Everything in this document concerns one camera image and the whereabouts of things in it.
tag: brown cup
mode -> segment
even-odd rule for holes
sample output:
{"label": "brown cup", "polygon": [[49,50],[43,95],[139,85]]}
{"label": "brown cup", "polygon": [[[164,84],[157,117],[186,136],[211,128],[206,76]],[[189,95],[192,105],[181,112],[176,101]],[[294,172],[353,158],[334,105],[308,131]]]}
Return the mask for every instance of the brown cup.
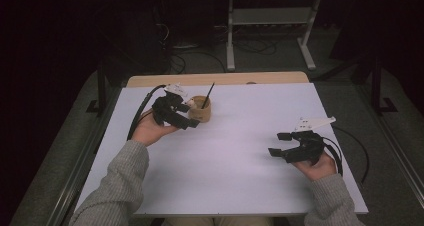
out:
{"label": "brown cup", "polygon": [[196,108],[192,107],[188,111],[188,117],[190,119],[197,119],[201,123],[206,123],[211,118],[211,99],[209,98],[206,102],[205,107],[202,109],[203,102],[205,102],[205,96],[194,96],[193,100],[196,104]]}

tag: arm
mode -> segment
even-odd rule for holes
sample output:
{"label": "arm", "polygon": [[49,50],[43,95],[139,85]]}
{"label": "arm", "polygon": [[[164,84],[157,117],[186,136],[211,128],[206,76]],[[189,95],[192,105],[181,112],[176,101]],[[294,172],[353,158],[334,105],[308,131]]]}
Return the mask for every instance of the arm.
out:
{"label": "arm", "polygon": [[293,163],[312,182],[315,208],[305,217],[305,225],[363,225],[357,218],[355,205],[343,178],[336,173],[334,160],[326,153],[311,166]]}
{"label": "arm", "polygon": [[142,120],[118,155],[108,166],[107,175],[75,211],[70,225],[126,225],[143,201],[142,183],[149,156],[147,146],[177,130],[157,125],[151,110]]}

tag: forearm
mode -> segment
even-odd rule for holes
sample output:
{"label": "forearm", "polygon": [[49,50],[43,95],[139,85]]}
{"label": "forearm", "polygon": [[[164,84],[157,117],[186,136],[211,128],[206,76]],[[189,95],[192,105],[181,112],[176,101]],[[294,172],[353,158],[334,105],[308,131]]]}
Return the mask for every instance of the forearm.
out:
{"label": "forearm", "polygon": [[146,147],[127,141],[109,164],[99,188],[75,211],[70,225],[126,224],[143,200],[141,187],[148,163]]}
{"label": "forearm", "polygon": [[305,225],[363,225],[357,218],[355,205],[339,174],[311,183],[315,209],[305,217]]}

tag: black pen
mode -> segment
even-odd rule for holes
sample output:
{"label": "black pen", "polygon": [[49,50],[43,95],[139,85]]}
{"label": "black pen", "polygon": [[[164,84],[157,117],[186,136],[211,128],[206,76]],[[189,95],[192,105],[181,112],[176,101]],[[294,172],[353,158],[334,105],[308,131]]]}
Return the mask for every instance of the black pen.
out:
{"label": "black pen", "polygon": [[205,108],[205,106],[206,106],[206,102],[209,100],[209,95],[211,94],[211,91],[212,91],[212,88],[213,88],[213,86],[214,86],[214,85],[215,85],[215,82],[213,82],[213,84],[212,84],[211,88],[209,89],[208,95],[206,95],[206,99],[205,99],[205,101],[203,102],[202,109],[204,109],[204,108]]}

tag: hand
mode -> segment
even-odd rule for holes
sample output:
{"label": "hand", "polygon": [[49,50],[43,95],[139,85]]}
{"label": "hand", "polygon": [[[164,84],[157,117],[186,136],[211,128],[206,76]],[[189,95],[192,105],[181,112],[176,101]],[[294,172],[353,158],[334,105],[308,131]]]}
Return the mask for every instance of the hand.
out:
{"label": "hand", "polygon": [[141,120],[134,130],[131,140],[138,141],[146,147],[156,143],[162,136],[178,130],[177,127],[172,125],[158,125],[153,118],[153,109],[144,112],[140,118]]}
{"label": "hand", "polygon": [[311,166],[311,162],[309,161],[296,162],[292,164],[311,181],[316,181],[337,173],[334,159],[326,152],[321,154],[318,163],[313,166]]}

